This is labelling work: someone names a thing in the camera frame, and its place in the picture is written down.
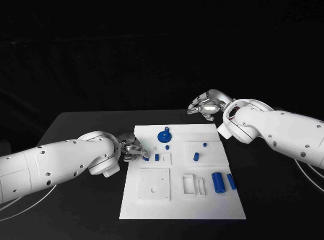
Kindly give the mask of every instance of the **dark table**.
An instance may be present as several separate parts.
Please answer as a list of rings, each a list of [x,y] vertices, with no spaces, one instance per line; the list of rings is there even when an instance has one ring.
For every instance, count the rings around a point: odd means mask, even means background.
[[[221,114],[216,114],[216,126]],[[38,145],[77,139],[103,130],[133,132],[136,125],[210,124],[185,110],[65,112]],[[291,158],[274,152],[258,138],[250,144],[223,139],[230,169],[247,220],[120,220],[127,163],[111,177],[84,173],[59,184],[46,199],[23,214],[0,222],[0,239],[220,239],[324,233],[324,193],[310,183]],[[308,170],[324,187],[324,180]],[[26,209],[48,193],[22,198],[0,218]]]

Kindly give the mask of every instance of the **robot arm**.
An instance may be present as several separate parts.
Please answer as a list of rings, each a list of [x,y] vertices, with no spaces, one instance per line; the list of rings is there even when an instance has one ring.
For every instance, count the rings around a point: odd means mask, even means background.
[[[275,111],[258,100],[230,99],[217,90],[206,92],[198,99],[188,106],[188,114],[201,112],[211,121],[210,114],[221,111],[223,124],[217,131],[226,139],[233,136],[249,144],[261,137],[272,150],[324,169],[324,121],[288,111]]]
[[[0,157],[0,204],[74,179],[87,168],[93,175],[110,177],[120,170],[122,152],[126,162],[138,154],[149,157],[133,134],[120,140],[94,131]]]

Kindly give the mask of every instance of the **white platform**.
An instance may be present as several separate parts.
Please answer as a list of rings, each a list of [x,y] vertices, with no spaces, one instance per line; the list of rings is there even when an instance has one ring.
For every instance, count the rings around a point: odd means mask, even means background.
[[[168,143],[158,141],[158,133],[169,127],[172,139]],[[126,186],[122,200],[120,219],[246,219],[242,202],[236,190],[232,190],[230,183],[226,178],[230,174],[227,157],[220,141],[217,128],[214,124],[187,124],[187,125],[148,125],[135,127],[135,135],[142,142],[149,154],[159,153],[159,161],[164,153],[171,153],[171,165],[155,163],[155,157],[149,162],[138,159],[129,163]],[[190,166],[187,159],[187,143],[200,142],[198,151],[206,149],[203,143],[213,142],[216,150],[204,151],[200,155],[197,163],[204,163],[206,158],[211,162],[206,165]],[[165,195],[164,183],[161,181],[162,173],[156,173],[156,180],[149,181],[149,185],[142,185],[143,173],[142,169],[169,169],[169,197]],[[211,174],[220,172],[226,185],[226,192],[214,192],[214,184]],[[206,196],[198,197],[198,188],[195,187],[195,196],[184,196],[182,175],[194,176],[194,185],[197,179],[203,179]]]

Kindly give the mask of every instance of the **small blue piece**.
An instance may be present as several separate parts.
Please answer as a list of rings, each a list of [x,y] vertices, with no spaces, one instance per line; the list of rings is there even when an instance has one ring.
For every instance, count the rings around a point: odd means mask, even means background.
[[[224,193],[226,192],[226,187],[224,187],[220,172],[213,173],[213,181],[214,181],[214,192],[219,193],[219,194]]]
[[[198,161],[198,159],[200,159],[200,154],[198,154],[198,153],[194,153],[194,158],[193,158],[193,160],[194,160],[194,161]]]
[[[236,183],[234,183],[232,174],[227,174],[227,177],[229,177],[229,183],[230,183],[232,189],[234,190],[236,189]]]
[[[164,131],[158,134],[158,140],[166,143],[171,140],[169,128],[165,127]]]

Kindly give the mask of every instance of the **white cable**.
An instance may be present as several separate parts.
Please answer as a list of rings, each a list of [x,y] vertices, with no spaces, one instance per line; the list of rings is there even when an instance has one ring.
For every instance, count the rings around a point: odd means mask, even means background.
[[[323,188],[316,184],[316,182],[311,180],[311,178],[308,177],[308,175],[307,175],[307,173],[304,172],[304,170],[302,170],[302,168],[301,168],[301,166],[300,166],[300,169],[301,169],[301,171],[302,171],[302,173],[304,173],[304,175],[307,176],[307,178],[308,178],[308,180],[311,181],[311,183],[317,186],[317,188],[324,192],[324,190],[323,190]]]
[[[13,205],[20,199],[22,197],[19,197],[13,202],[10,202],[4,207],[1,207],[0,211],[4,210],[10,205]]]
[[[324,178],[324,176],[320,174],[320,172],[313,168],[313,166],[308,164],[308,167],[316,171],[316,173]]]
[[[55,189],[55,186],[54,186],[54,188],[51,189],[51,191],[48,192],[48,194],[43,196],[43,198],[42,198],[26,210],[23,210],[22,212],[19,212],[17,214],[15,214],[15,215],[10,216],[10,217],[7,217],[7,218],[4,218],[4,219],[0,219],[0,221],[7,220],[7,219],[13,218],[15,216],[20,215],[23,212],[26,212],[26,211],[46,198],[46,196],[51,194],[52,190]]]

